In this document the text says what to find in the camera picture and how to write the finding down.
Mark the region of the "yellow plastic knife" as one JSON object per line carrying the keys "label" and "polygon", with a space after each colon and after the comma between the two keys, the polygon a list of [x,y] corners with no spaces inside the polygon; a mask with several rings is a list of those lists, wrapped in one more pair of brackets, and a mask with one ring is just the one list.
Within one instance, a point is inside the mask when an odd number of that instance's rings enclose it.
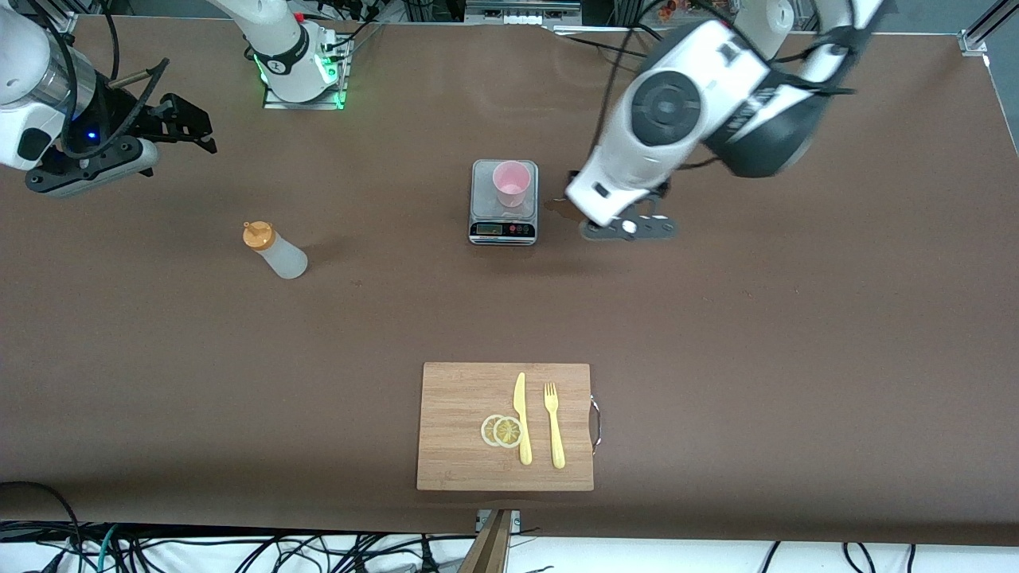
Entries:
{"label": "yellow plastic knife", "polygon": [[516,384],[514,384],[513,392],[513,409],[517,413],[517,419],[520,421],[521,427],[521,437],[519,446],[519,458],[521,464],[527,466],[533,461],[532,447],[530,442],[530,432],[527,420],[527,403],[525,403],[525,373],[520,372],[517,375]]}

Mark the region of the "pink plastic cup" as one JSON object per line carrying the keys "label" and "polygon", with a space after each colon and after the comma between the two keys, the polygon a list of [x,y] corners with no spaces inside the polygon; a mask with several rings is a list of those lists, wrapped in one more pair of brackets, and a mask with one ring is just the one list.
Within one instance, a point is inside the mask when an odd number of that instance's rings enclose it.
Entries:
{"label": "pink plastic cup", "polygon": [[492,183],[496,189],[496,199],[503,207],[519,207],[532,181],[530,167],[521,161],[502,161],[494,167]]}

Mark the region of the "white power strip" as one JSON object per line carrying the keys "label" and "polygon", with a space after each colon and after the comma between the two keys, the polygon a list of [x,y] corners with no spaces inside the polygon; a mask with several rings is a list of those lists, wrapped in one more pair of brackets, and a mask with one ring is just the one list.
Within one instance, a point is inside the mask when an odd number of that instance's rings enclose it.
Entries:
{"label": "white power strip", "polygon": [[463,21],[473,25],[580,27],[581,0],[463,0]]}

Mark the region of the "squeeze bottle with orange cap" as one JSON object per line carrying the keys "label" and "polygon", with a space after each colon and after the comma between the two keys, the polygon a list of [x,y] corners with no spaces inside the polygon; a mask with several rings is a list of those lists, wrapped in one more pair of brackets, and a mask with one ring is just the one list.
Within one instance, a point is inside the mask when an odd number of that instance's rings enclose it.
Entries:
{"label": "squeeze bottle with orange cap", "polygon": [[296,279],[308,269],[306,253],[285,240],[269,222],[244,222],[243,228],[245,244],[261,256],[281,279]]}

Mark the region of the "yellow plastic fork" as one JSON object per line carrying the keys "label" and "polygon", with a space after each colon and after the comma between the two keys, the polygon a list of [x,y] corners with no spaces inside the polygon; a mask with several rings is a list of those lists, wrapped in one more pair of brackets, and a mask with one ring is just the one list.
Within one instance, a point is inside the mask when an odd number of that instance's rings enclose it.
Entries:
{"label": "yellow plastic fork", "polygon": [[553,382],[545,385],[545,410],[549,414],[549,435],[551,446],[551,461],[557,470],[565,468],[564,438],[561,438],[558,423],[558,394]]}

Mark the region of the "silver digital kitchen scale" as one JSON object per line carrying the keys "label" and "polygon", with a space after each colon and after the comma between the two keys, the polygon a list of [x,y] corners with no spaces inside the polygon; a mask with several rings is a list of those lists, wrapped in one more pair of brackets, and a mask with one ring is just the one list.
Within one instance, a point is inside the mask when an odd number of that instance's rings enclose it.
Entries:
{"label": "silver digital kitchen scale", "polygon": [[[509,209],[498,202],[492,174],[502,161],[521,161],[530,167],[532,181],[519,207]],[[539,173],[529,160],[479,159],[470,172],[468,239],[473,244],[516,244],[530,246],[538,238]]]}

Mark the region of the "wooden post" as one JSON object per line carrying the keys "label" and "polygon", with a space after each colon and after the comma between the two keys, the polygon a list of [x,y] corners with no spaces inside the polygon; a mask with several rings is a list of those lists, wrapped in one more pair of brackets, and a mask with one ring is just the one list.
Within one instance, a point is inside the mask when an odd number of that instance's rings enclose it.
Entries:
{"label": "wooden post", "polygon": [[455,573],[505,573],[513,510],[491,510]]}

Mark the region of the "aluminium frame corner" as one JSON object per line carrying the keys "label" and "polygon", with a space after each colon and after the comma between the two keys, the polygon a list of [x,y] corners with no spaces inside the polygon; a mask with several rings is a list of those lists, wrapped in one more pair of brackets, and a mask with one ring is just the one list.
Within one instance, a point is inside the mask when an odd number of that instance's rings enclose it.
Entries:
{"label": "aluminium frame corner", "polygon": [[979,56],[986,53],[986,41],[1016,15],[1019,15],[1019,0],[994,0],[979,18],[958,33],[958,46],[962,54]]}

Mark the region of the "bamboo cutting board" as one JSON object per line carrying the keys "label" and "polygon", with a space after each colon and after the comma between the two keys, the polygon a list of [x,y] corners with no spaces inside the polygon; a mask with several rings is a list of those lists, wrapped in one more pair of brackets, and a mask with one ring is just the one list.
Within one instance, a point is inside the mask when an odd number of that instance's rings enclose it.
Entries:
{"label": "bamboo cutting board", "polygon": [[[488,446],[485,418],[517,418],[513,392],[525,373],[533,461],[517,447]],[[565,468],[551,461],[545,385],[558,394]],[[422,377],[417,486],[423,492],[591,492],[595,486],[590,428],[591,369],[586,364],[426,363]]]}

